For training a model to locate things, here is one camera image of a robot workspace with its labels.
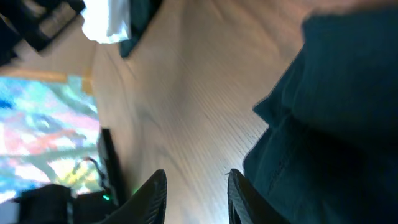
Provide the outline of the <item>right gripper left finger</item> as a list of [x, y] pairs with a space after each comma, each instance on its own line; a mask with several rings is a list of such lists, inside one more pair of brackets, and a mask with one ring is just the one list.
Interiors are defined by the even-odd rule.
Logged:
[[100, 224], [164, 224], [166, 207], [167, 177], [163, 169], [158, 169]]

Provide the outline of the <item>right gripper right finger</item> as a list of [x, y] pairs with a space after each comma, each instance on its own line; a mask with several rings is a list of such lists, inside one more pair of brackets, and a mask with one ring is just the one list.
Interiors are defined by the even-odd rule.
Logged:
[[289, 224], [237, 169], [228, 174], [230, 224]]

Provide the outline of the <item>black t-shirt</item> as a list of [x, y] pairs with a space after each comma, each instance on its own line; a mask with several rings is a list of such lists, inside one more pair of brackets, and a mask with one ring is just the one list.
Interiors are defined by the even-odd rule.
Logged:
[[397, 222], [397, 7], [314, 14], [244, 174], [291, 223]]

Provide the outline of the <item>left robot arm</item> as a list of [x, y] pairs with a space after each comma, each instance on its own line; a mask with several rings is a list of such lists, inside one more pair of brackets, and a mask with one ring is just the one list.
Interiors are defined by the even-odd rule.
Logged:
[[1, 0], [1, 66], [19, 57], [21, 42], [39, 54], [45, 51], [84, 9], [82, 0]]

